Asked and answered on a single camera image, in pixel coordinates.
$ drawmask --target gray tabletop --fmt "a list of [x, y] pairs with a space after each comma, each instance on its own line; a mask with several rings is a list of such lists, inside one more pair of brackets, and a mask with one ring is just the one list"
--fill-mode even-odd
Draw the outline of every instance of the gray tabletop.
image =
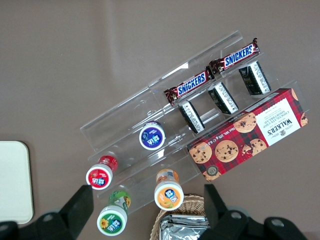
[[[85, 184], [93, 154], [80, 127], [223, 36], [240, 30], [272, 61], [281, 84], [297, 80], [309, 124], [214, 181], [227, 205], [258, 222], [293, 221], [320, 239], [317, 119], [320, 2], [0, 1], [0, 140], [30, 151], [33, 221]], [[183, 185], [203, 194], [199, 175]], [[104, 239], [95, 209], [79, 239]], [[131, 214], [113, 239], [149, 239], [159, 209]]]

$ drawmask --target white bottle cap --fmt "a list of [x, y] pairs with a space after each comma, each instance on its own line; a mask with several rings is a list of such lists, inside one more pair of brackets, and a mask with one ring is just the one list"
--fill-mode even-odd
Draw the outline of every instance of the white bottle cap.
[[93, 165], [85, 176], [86, 183], [95, 190], [106, 189], [110, 185], [112, 178], [111, 168], [101, 163]]
[[102, 234], [112, 237], [125, 230], [127, 220], [128, 216], [123, 208], [110, 205], [102, 209], [97, 218], [96, 226]]
[[175, 181], [162, 181], [155, 187], [154, 201], [160, 209], [173, 211], [183, 203], [184, 191]]
[[158, 150], [163, 146], [165, 140], [165, 131], [156, 121], [147, 122], [139, 134], [140, 144], [147, 150]]

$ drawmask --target clear acrylic organizer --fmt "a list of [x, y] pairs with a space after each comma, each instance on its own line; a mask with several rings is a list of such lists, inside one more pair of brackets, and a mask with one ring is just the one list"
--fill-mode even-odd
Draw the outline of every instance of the clear acrylic organizer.
[[[216, 107], [208, 94], [208, 88], [213, 82], [225, 84], [236, 101], [239, 111], [268, 95], [251, 96], [248, 93], [238, 71], [242, 65], [259, 61], [272, 91], [280, 88], [278, 79], [273, 76], [270, 61], [260, 53], [234, 65], [222, 74], [216, 74], [214, 80], [188, 93], [176, 101], [175, 105], [169, 104], [164, 94], [165, 90], [204, 71], [210, 61], [233, 53], [249, 43], [244, 41], [239, 31], [236, 31], [81, 127], [81, 132], [95, 152], [88, 158], [92, 165], [96, 164], [103, 155], [112, 155], [118, 160], [118, 169], [114, 173], [110, 186], [97, 192], [97, 197], [102, 203], [108, 203], [109, 195], [113, 191], [124, 190], [132, 198], [132, 204], [128, 209], [130, 214], [154, 200], [156, 175], [161, 169], [172, 168], [177, 171], [180, 184], [188, 182], [200, 173], [189, 156], [186, 145], [238, 113], [237, 111], [232, 115], [226, 115]], [[298, 88], [297, 82], [290, 84], [295, 89]], [[296, 91], [296, 94], [300, 97], [300, 90]], [[193, 104], [205, 125], [205, 130], [199, 134], [195, 134], [187, 126], [178, 110], [178, 103], [184, 100]], [[161, 123], [166, 135], [164, 145], [155, 151], [144, 149], [139, 142], [140, 130], [151, 120]]]

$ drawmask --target chocolate chip cookie image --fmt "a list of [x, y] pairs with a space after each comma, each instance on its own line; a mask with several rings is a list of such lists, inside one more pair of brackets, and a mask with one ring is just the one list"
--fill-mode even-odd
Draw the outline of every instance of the chocolate chip cookie image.
[[306, 117], [306, 114], [303, 113], [302, 116], [301, 116], [301, 118], [300, 118], [301, 126], [303, 127], [303, 126], [307, 125], [308, 122], [309, 122], [309, 121], [308, 121], [308, 118]]
[[239, 149], [234, 141], [223, 140], [215, 147], [214, 153], [218, 160], [228, 163], [238, 156]]
[[260, 153], [267, 148], [267, 144], [259, 138], [251, 140], [250, 144], [252, 147], [252, 156]]
[[189, 154], [197, 164], [204, 164], [211, 158], [212, 149], [205, 142], [200, 142], [189, 150]]
[[249, 133], [257, 125], [256, 115], [253, 112], [246, 113], [233, 122], [234, 128], [239, 133]]
[[252, 148], [248, 145], [244, 145], [242, 148], [242, 155], [249, 153], [252, 150]]
[[298, 97], [297, 97], [297, 95], [296, 95], [296, 92], [295, 92], [295, 90], [294, 90], [293, 88], [291, 88], [291, 94], [292, 94], [292, 97], [293, 97], [295, 100], [299, 101], [299, 100], [298, 100]]
[[218, 171], [218, 172], [216, 173], [216, 175], [210, 176], [210, 175], [205, 171], [204, 173], [202, 173], [202, 175], [204, 176], [205, 180], [207, 180], [208, 182], [211, 182], [211, 181], [217, 179], [218, 177], [220, 177], [220, 176], [221, 176], [221, 173]]

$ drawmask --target candy bar wrapper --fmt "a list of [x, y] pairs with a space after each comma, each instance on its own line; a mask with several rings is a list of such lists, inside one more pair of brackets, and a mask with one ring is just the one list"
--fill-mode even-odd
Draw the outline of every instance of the candy bar wrapper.
[[238, 105], [223, 82], [211, 85], [208, 88], [208, 93], [224, 114], [233, 114], [239, 110]]
[[240, 50], [235, 51], [225, 56], [224, 58], [219, 58], [211, 61], [209, 63], [209, 68], [213, 72], [213, 74], [220, 74], [228, 68], [231, 68], [233, 65], [238, 64], [258, 54], [260, 54], [260, 50], [257, 44], [257, 38], [254, 38], [249, 45], [244, 46]]
[[240, 68], [239, 72], [250, 95], [263, 95], [271, 91], [269, 82], [258, 61]]
[[189, 78], [188, 80], [180, 83], [178, 86], [171, 87], [164, 91], [169, 103], [174, 105], [175, 100], [180, 99], [184, 95], [194, 91], [198, 87], [213, 80], [215, 76], [212, 74], [209, 67], [206, 67], [205, 71]]
[[183, 118], [192, 131], [198, 134], [205, 130], [205, 125], [191, 102], [183, 101], [178, 106]]

